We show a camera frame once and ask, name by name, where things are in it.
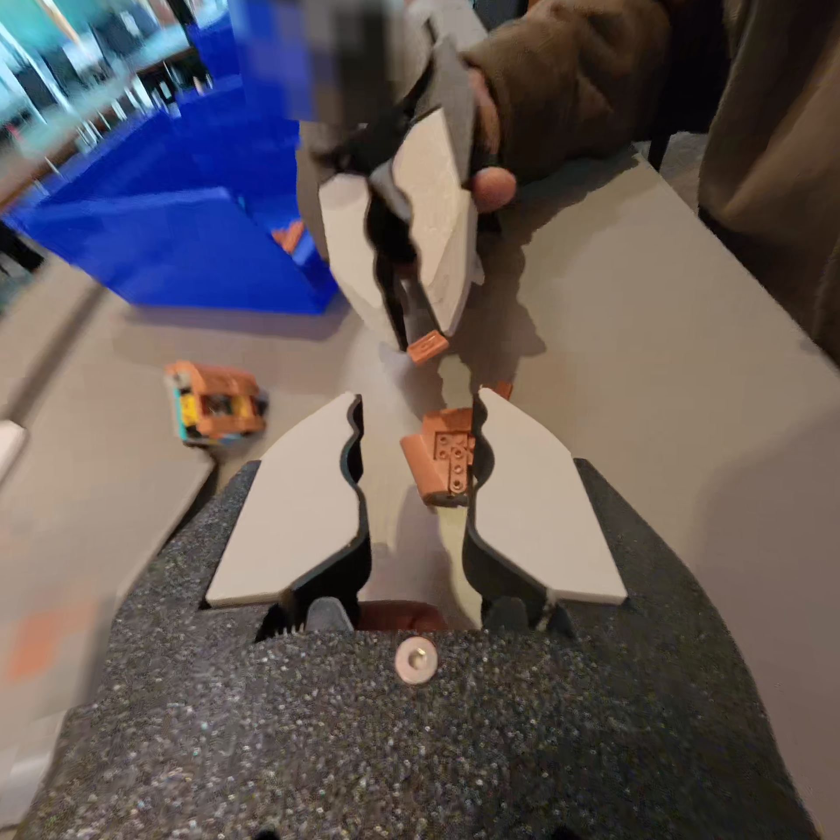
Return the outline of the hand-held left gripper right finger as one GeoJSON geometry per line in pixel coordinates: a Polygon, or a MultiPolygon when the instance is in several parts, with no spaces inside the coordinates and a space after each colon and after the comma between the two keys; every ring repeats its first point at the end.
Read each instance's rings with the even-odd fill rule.
{"type": "Polygon", "coordinates": [[[490,388],[475,394],[472,415],[470,586],[488,604],[623,604],[627,589],[570,450],[490,388]]]}

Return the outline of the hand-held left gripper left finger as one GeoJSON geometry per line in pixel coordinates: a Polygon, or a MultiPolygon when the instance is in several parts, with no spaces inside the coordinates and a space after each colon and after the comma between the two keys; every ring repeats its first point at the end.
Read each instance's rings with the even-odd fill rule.
{"type": "Polygon", "coordinates": [[[360,394],[301,420],[260,460],[206,591],[211,607],[352,601],[371,574],[360,394]]]}

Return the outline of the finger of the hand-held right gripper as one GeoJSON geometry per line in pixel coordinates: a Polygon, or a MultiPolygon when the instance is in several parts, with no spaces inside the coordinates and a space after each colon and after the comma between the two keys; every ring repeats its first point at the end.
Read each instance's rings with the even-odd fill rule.
{"type": "Polygon", "coordinates": [[[411,210],[408,228],[419,286],[437,329],[452,337],[482,269],[476,249],[478,213],[462,185],[442,108],[409,129],[394,157],[392,178],[411,210]]]}
{"type": "Polygon", "coordinates": [[[336,174],[320,186],[332,276],[364,325],[385,345],[399,351],[396,328],[375,274],[377,254],[366,233],[370,203],[371,192],[362,175],[336,174]]]}

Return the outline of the brown toy brick assembly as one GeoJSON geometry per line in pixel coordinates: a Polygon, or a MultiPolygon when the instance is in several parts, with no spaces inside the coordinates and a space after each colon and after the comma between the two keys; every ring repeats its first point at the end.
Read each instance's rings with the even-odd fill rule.
{"type": "Polygon", "coordinates": [[[417,492],[429,507],[466,507],[476,441],[470,407],[427,413],[421,430],[400,446],[417,492]]]}

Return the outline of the brown hollow brick tile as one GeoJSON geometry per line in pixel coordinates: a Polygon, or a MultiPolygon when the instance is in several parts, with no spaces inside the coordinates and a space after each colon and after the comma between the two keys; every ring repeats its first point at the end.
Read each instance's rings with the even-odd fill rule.
{"type": "Polygon", "coordinates": [[[406,354],[415,366],[422,366],[445,352],[448,346],[448,339],[440,331],[432,330],[410,343],[406,347],[406,354]]]}

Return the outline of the blue plastic bin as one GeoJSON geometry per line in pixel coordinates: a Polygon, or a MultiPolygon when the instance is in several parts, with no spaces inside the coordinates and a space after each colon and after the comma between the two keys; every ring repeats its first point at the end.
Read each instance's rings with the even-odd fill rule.
{"type": "Polygon", "coordinates": [[[241,77],[122,122],[19,197],[7,224],[135,307],[324,312],[338,292],[298,221],[298,123],[241,77]]]}
{"type": "Polygon", "coordinates": [[[237,46],[228,10],[210,23],[186,24],[184,30],[213,81],[240,76],[237,46]]]}

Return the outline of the person's right hand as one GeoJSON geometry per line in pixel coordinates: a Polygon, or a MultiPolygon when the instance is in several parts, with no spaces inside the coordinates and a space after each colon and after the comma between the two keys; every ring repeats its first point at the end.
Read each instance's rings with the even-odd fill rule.
{"type": "Polygon", "coordinates": [[[492,214],[512,201],[517,191],[517,180],[514,174],[498,164],[501,124],[487,81],[476,68],[469,68],[468,75],[476,105],[476,170],[471,177],[470,191],[478,213],[492,214]]]}

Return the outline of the brown toy brick vehicle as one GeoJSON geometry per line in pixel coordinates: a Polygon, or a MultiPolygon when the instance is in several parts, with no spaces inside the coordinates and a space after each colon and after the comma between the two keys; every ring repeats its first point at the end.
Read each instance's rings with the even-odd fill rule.
{"type": "Polygon", "coordinates": [[[164,374],[185,446],[229,446],[265,432],[268,403],[251,373],[178,360],[164,374]]]}

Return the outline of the open grey booklet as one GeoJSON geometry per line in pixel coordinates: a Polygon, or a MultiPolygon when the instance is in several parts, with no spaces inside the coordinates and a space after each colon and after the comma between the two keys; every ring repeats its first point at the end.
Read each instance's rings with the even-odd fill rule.
{"type": "Polygon", "coordinates": [[[212,472],[196,452],[2,497],[2,650],[27,620],[86,633],[183,518],[212,472]]]}

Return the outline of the person's brown jacket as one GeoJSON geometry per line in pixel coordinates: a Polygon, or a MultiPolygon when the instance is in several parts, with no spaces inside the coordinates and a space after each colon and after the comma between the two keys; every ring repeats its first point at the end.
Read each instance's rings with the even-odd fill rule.
{"type": "Polygon", "coordinates": [[[837,364],[839,2],[724,2],[723,20],[700,215],[837,364]]]}

